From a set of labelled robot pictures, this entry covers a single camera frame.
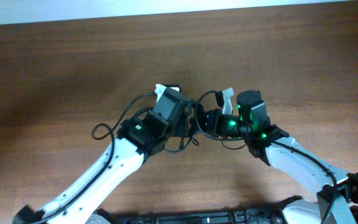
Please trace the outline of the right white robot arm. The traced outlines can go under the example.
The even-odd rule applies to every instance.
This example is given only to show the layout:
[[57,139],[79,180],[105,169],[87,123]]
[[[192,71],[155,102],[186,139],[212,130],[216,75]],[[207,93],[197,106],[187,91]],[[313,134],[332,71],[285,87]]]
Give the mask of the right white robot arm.
[[205,111],[195,103],[199,131],[215,141],[244,141],[255,157],[287,175],[317,198],[315,203],[290,197],[270,212],[272,223],[358,223],[358,172],[340,169],[303,148],[295,138],[270,122],[258,90],[215,93],[218,108]]

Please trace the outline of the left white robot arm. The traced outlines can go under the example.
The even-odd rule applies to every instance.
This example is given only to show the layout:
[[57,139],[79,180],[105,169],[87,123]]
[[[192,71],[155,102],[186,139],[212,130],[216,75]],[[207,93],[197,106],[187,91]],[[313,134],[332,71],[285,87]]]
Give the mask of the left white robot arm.
[[86,223],[124,179],[165,149],[168,138],[193,139],[201,108],[194,100],[159,99],[155,107],[142,108],[121,124],[108,126],[111,143],[104,154],[59,196],[37,211],[24,206],[13,222]]

